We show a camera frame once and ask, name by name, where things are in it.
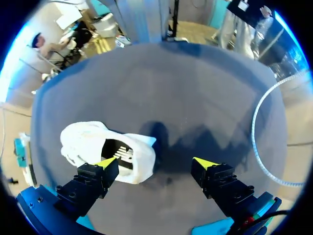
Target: desk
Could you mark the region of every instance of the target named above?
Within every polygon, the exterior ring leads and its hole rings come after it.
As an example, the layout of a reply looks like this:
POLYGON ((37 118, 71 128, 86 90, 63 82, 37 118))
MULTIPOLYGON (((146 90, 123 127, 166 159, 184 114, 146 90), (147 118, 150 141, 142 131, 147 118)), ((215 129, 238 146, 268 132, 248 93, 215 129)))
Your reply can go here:
MULTIPOLYGON (((31 151, 37 181, 55 187, 76 174, 60 152, 60 133, 71 123, 97 120, 119 132, 154 136, 161 147, 158 172, 139 185, 114 182, 88 215, 108 235, 189 234, 224 218, 190 175, 194 156, 233 166, 256 196, 277 192, 250 143, 253 111, 273 84, 261 63, 205 45, 143 44, 94 56, 36 95, 31 151)), ((256 140, 265 166, 281 177, 287 131, 279 90, 260 109, 256 140)))

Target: man sitting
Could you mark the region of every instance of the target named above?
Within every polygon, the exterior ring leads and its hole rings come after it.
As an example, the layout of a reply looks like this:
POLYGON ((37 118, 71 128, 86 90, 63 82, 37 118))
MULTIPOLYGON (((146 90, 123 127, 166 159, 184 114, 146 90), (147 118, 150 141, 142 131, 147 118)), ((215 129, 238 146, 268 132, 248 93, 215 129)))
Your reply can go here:
POLYGON ((40 50, 40 54, 44 58, 50 59, 54 52, 60 52, 61 50, 63 50, 67 46, 68 42, 69 42, 69 39, 66 38, 58 44, 50 43, 50 44, 46 45, 45 44, 45 38, 41 35, 41 33, 38 33, 34 37, 31 46, 33 48, 38 48, 40 50))

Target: metal pole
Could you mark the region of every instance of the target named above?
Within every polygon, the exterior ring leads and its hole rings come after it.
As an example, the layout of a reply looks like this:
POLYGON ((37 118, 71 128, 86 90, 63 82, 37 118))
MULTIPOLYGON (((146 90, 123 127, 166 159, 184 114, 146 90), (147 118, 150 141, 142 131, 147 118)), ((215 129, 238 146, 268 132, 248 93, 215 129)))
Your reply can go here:
POLYGON ((268 44, 268 46, 267 46, 267 47, 262 51, 262 53, 260 54, 259 60, 260 60, 260 59, 262 58, 262 56, 272 47, 272 45, 277 42, 277 40, 278 40, 279 37, 283 34, 283 32, 284 32, 284 29, 282 29, 282 30, 276 35, 276 37, 273 39, 273 41, 271 41, 271 42, 268 44))
POLYGON ((172 35, 172 37, 176 37, 176 33, 177 33, 178 8, 179 8, 179 0, 175 0, 175 2, 174 2, 174 14, 173 14, 173 35, 172 35))

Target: black cable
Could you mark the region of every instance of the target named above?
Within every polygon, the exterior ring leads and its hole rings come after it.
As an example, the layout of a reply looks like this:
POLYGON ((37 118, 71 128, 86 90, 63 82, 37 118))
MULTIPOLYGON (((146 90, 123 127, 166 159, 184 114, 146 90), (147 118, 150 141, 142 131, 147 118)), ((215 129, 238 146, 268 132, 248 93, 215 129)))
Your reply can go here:
POLYGON ((202 7, 205 7, 206 6, 206 2, 207 2, 207 0, 204 0, 204 4, 202 5, 202 6, 195 6, 195 4, 194 4, 194 1, 193 0, 190 0, 190 2, 191 2, 191 4, 193 5, 193 7, 194 8, 202 8, 202 7))
POLYGON ((313 141, 311 141, 311 142, 303 142, 303 143, 289 143, 289 144, 287 144, 287 147, 306 146, 306 145, 313 145, 313 141))
POLYGON ((21 115, 21 116, 24 116, 24 117, 29 117, 29 118, 31 118, 31 115, 22 114, 22 113, 15 112, 15 111, 13 111, 13 110, 9 110, 9 109, 3 108, 3 107, 0 107, 0 109, 3 109, 3 110, 5 110, 5 111, 7 111, 7 112, 10 112, 10 113, 14 113, 14 114, 18 114, 18 115, 21 115))
POLYGON ((250 224, 248 224, 244 229, 238 231, 237 234, 244 234, 245 231, 247 231, 248 229, 252 228, 254 225, 257 225, 258 223, 261 223, 262 221, 264 220, 267 220, 269 218, 272 218, 274 216, 277 216, 277 215, 287 215, 289 211, 285 210, 285 211, 274 211, 274 212, 271 212, 271 213, 268 213, 268 214, 265 214, 263 216, 261 216, 260 218, 254 220, 253 222, 251 222, 250 224))
POLYGON ((35 67, 31 66, 29 63, 25 62, 23 59, 20 58, 20 61, 22 61, 24 64, 26 64, 27 66, 29 66, 33 70, 37 71, 38 73, 43 74, 43 72, 41 72, 38 69, 36 69, 35 67))

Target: teal panel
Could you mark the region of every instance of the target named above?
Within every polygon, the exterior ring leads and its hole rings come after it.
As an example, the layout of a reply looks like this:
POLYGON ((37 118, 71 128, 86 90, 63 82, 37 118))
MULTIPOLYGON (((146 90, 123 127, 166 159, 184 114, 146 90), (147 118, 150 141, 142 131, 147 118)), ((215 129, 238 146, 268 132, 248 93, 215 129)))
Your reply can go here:
POLYGON ((215 7, 213 11, 213 17, 209 26, 219 29, 222 26, 224 15, 227 9, 229 2, 224 0, 215 0, 215 7))
POLYGON ((98 0, 90 0, 98 16, 110 13, 110 10, 98 0))

